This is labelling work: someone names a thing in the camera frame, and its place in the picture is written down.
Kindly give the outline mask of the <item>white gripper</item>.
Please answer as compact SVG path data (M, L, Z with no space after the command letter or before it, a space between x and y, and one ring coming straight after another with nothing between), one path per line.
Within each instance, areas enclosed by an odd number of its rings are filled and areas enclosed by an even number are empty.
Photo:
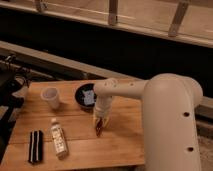
M104 118L103 127L105 128L109 123L110 117L107 116L111 108L111 97L97 97L94 106L93 127L96 130L99 122L99 117Z

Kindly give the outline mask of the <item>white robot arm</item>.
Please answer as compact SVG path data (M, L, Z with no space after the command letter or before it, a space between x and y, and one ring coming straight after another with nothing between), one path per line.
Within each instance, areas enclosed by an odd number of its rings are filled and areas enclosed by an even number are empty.
M195 79L169 73L127 83L109 78L97 82L94 92L96 123L109 120L115 96L142 103L146 171L202 171L195 108L203 91Z

